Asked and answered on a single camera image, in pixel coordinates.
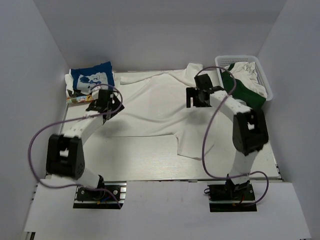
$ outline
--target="white cloth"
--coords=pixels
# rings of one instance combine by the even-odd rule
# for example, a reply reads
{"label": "white cloth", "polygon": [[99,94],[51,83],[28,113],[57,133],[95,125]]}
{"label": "white cloth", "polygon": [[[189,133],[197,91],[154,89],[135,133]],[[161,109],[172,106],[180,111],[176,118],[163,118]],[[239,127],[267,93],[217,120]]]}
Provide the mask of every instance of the white cloth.
{"label": "white cloth", "polygon": [[[200,158],[205,131],[215,108],[186,108],[186,87],[195,86],[194,76],[202,68],[190,63],[185,70],[116,79],[120,81],[125,109],[108,120],[99,133],[105,137],[175,135],[179,155]],[[214,120],[206,149],[214,145],[216,126]]]}
{"label": "white cloth", "polygon": [[250,89],[264,98],[268,97],[265,87],[258,83],[255,62],[236,62],[230,72],[236,79],[240,80],[247,89]]}

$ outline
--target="white plastic basket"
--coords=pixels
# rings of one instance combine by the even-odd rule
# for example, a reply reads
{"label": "white plastic basket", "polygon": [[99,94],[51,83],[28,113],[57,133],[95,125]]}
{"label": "white plastic basket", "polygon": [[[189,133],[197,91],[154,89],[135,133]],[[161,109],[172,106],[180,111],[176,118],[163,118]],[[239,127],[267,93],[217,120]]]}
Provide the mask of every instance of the white plastic basket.
{"label": "white plastic basket", "polygon": [[[234,64],[237,62],[255,62],[255,71],[257,72],[257,80],[258,83],[262,86],[264,86],[265,91],[267,93],[267,98],[266,101],[270,101],[274,95],[272,94],[270,85],[268,83],[267,77],[261,67],[261,64],[255,56],[249,56],[249,55],[225,55],[225,56],[217,56],[215,58],[215,64],[218,67],[226,67],[229,66],[230,64]],[[221,87],[224,87],[220,71],[218,70],[218,77],[219,77],[219,82]]]}

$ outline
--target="purple cable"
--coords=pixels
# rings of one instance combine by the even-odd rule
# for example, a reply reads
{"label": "purple cable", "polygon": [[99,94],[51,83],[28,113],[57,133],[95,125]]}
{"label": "purple cable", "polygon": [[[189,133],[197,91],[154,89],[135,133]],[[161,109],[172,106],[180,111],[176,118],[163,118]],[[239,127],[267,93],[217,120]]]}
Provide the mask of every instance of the purple cable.
{"label": "purple cable", "polygon": [[[202,161],[202,166],[203,166],[203,170],[205,171],[205,173],[208,176],[212,177],[213,179],[227,180],[226,177],[214,176],[214,175],[209,173],[209,171],[207,170],[207,167],[206,167],[206,162],[205,162],[205,147],[206,147],[206,140],[207,140],[207,137],[208,137],[208,134],[209,134],[209,130],[210,130],[211,124],[214,121],[214,118],[216,117],[216,115],[217,115],[218,111],[220,110],[220,108],[222,107],[222,105],[226,102],[228,97],[235,91],[235,89],[237,87],[237,81],[235,79],[235,76],[228,69],[225,69],[224,67],[221,67],[221,66],[208,66],[208,67],[205,67],[201,71],[199,71],[195,76],[198,76],[202,71],[207,70],[207,69],[222,69],[222,70],[226,71],[228,74],[230,74],[230,76],[232,77],[233,82],[234,82],[233,88],[228,92],[228,94],[220,102],[219,106],[216,108],[216,110],[214,111],[214,113],[213,113],[213,115],[212,115],[212,117],[211,117],[211,119],[209,121],[209,124],[208,124],[208,126],[207,126],[207,128],[205,130],[205,134],[204,134],[204,138],[203,138],[203,142],[202,142],[202,151],[201,151],[201,161]],[[246,207],[249,207],[249,206],[252,206],[254,204],[259,203],[266,196],[267,191],[269,189],[269,178],[268,178],[268,176],[263,171],[253,171],[253,172],[248,173],[248,174],[240,174],[240,175],[229,176],[228,177],[230,179],[234,179],[234,178],[244,177],[244,176],[253,175],[253,174],[262,174],[262,175],[264,175],[265,180],[266,180],[266,187],[265,187],[265,191],[262,194],[262,196],[257,201],[255,201],[253,203],[250,203],[250,204],[246,204],[245,205]]]}
{"label": "purple cable", "polygon": [[[34,144],[34,141],[35,139],[37,138],[37,136],[43,132],[44,130],[50,128],[50,127],[53,127],[53,126],[56,126],[56,125],[59,125],[59,124],[64,124],[64,123],[68,123],[68,122],[73,122],[73,121],[78,121],[78,120],[83,120],[83,119],[88,119],[88,118],[94,118],[94,117],[98,117],[98,116],[103,116],[103,115],[109,115],[109,114],[114,114],[116,113],[122,106],[123,104],[123,96],[122,94],[120,93],[120,91],[118,89],[116,89],[116,87],[114,86],[111,86],[109,84],[104,84],[104,83],[101,83],[101,84],[97,84],[95,85],[91,90],[93,90],[94,88],[98,87],[98,86],[108,86],[109,88],[113,88],[121,97],[121,101],[120,101],[120,105],[114,110],[114,111],[111,111],[111,112],[104,112],[104,113],[97,113],[97,114],[94,114],[94,115],[90,115],[90,116],[82,116],[82,117],[76,117],[76,118],[72,118],[72,119],[68,119],[68,120],[63,120],[63,121],[57,121],[57,122],[53,122],[47,126],[44,126],[43,128],[41,128],[39,131],[37,131],[35,133],[35,135],[31,138],[31,141],[29,143],[29,147],[28,147],[28,162],[29,162],[29,167],[31,169],[31,172],[34,176],[34,178],[41,184],[43,185],[44,187],[46,188],[49,188],[49,189],[64,189],[64,188],[68,188],[68,187],[84,187],[82,186],[81,184],[68,184],[68,185],[63,185],[63,186],[52,186],[52,185],[48,185],[46,183],[44,183],[43,181],[41,181],[40,177],[38,176],[38,174],[36,173],[35,171],[35,168],[32,164],[32,159],[31,159],[31,149],[32,149],[32,146]],[[108,189],[105,189],[105,188],[90,188],[90,187],[84,187],[86,190],[89,190],[89,191],[105,191],[107,192],[108,194],[110,194],[110,196],[116,201],[116,203],[118,204],[119,208],[121,209],[121,205],[119,203],[119,201],[117,200],[117,198],[115,197],[115,195],[113,195],[113,193],[111,191],[109,191]]]}

